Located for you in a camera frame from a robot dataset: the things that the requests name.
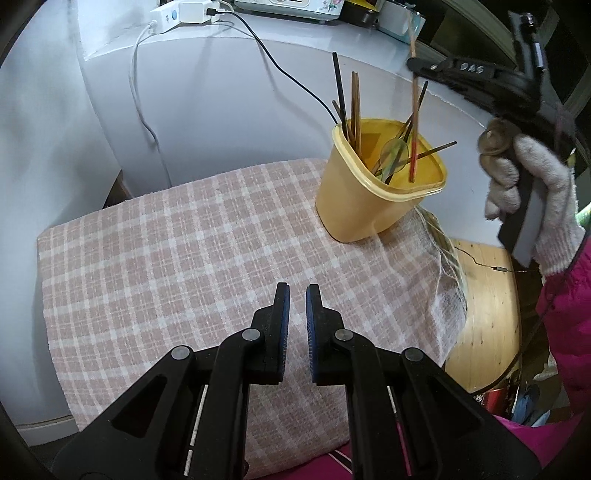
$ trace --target pink sleeve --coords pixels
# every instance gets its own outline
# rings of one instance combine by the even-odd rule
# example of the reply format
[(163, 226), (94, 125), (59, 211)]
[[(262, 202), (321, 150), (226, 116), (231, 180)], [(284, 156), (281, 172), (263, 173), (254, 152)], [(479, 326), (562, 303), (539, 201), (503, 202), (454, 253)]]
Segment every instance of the pink sleeve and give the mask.
[(351, 480), (349, 444), (298, 467), (263, 477), (262, 480)]
[(563, 285), (563, 275), (546, 279), (536, 308), (542, 314), (556, 291), (544, 319), (550, 351), (569, 395), (574, 413), (591, 403), (591, 241)]

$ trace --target wooden chopstick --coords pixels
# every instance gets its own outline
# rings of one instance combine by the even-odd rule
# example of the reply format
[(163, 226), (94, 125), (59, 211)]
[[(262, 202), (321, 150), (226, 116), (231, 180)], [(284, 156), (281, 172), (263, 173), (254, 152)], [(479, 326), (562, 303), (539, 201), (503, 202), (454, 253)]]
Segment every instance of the wooden chopstick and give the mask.
[[(425, 98), (425, 93), (427, 93), (427, 85), (429, 84), (428, 80), (425, 80), (425, 83), (423, 83), (423, 89), (421, 90), (421, 95), (418, 98), (418, 108), (421, 108), (421, 105), (423, 104), (423, 99)], [(408, 119), (406, 120), (406, 123), (402, 126), (402, 128), (398, 131), (398, 133), (396, 134), (395, 138), (400, 138), (402, 136), (402, 134), (404, 134), (404, 143), (408, 142), (408, 137), (410, 136), (410, 133), (412, 131), (413, 128), (413, 115), (411, 114)], [(395, 162), (398, 162), (399, 156), (397, 155), (397, 158), (394, 160)], [(381, 158), (378, 158), (378, 161), (375, 163), (374, 167), (371, 170), (371, 173), (373, 175), (375, 175), (377, 173), (377, 171), (381, 168)]]
[(351, 113), (351, 118), (355, 119), (353, 136), (355, 137), (355, 151), (361, 158), (361, 94), (359, 92), (359, 73), (351, 72), (351, 100), (352, 108), (355, 106), (355, 113)]
[(339, 56), (335, 51), (333, 52), (333, 64), (335, 66), (336, 90), (339, 95), (340, 122), (345, 140), (349, 140), (347, 128), (345, 127), (347, 124), (347, 110), (345, 107), (345, 94), (343, 93), (343, 79), (340, 76)]
[[(337, 116), (340, 118), (340, 108), (339, 108), (339, 104), (336, 102), (336, 100), (333, 100), (333, 107), (335, 107), (335, 112), (336, 112)], [(345, 126), (347, 128), (347, 134), (350, 138), (353, 135), (353, 133), (351, 132), (351, 127), (348, 122), (345, 122)]]
[(357, 153), (357, 103), (355, 102), (355, 75), (351, 72), (351, 132), (352, 136), (349, 138), (349, 143), (355, 153)]
[[(426, 152), (423, 152), (423, 153), (417, 155), (417, 160), (420, 160), (421, 158), (428, 157), (429, 155), (433, 155), (434, 153), (440, 152), (441, 150), (445, 150), (446, 148), (453, 147), (455, 144), (457, 144), (457, 142), (454, 140), (453, 142), (449, 142), (444, 145), (439, 145), (439, 147), (435, 147), (435, 148), (432, 148), (431, 150), (427, 150)], [(407, 160), (407, 162), (404, 165), (406, 166), (409, 163), (410, 163), (410, 160)], [(392, 181), (392, 177), (394, 177), (394, 173), (392, 173), (386, 179), (386, 181), (384, 182), (386, 185), (390, 185), (390, 182)]]

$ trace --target red object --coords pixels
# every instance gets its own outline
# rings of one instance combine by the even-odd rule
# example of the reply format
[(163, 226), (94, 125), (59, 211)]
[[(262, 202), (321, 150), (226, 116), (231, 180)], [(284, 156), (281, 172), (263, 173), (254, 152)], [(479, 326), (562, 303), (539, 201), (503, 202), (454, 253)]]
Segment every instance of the red object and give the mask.
[(484, 394), (484, 408), (493, 415), (503, 415), (507, 399), (507, 387), (490, 390)]
[(415, 172), (417, 170), (417, 137), (413, 132), (413, 141), (411, 143), (410, 171), (408, 172), (408, 181), (414, 182)]

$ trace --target wooden surface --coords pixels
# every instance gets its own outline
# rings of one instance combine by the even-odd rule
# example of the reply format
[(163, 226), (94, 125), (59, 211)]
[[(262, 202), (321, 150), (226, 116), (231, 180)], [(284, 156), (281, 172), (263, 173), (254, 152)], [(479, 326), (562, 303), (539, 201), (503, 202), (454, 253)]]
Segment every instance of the wooden surface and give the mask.
[[(503, 248), (452, 242), (482, 264), (512, 269)], [(472, 392), (501, 375), (519, 350), (519, 303), (514, 273), (476, 265), (462, 251), (458, 251), (458, 258), (467, 282), (468, 313), (466, 326), (446, 361), (446, 372)]]

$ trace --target pink plaid cloth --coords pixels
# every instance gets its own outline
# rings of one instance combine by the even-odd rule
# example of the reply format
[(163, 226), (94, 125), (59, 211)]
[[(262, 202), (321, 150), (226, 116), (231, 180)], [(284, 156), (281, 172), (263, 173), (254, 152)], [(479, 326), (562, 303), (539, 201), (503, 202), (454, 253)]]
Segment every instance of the pink plaid cloth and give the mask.
[[(536, 311), (542, 314), (554, 295), (554, 308), (544, 325), (550, 350), (556, 356), (574, 416), (541, 427), (527, 427), (497, 417), (536, 454), (541, 466), (548, 465), (565, 447), (591, 403), (591, 241), (564, 282), (563, 274), (546, 279)], [(319, 456), (305, 465), (276, 473), (265, 480), (350, 480), (350, 446)]]
[(310, 381), (304, 294), (376, 345), (440, 364), (466, 320), (453, 267), (410, 211), (393, 228), (334, 241), (314, 207), (325, 161), (231, 171), (56, 226), (38, 239), (51, 356), (84, 428), (167, 351), (218, 345), (291, 287), (285, 380), (251, 390), (250, 476), (302, 464), (348, 439), (341, 388)]

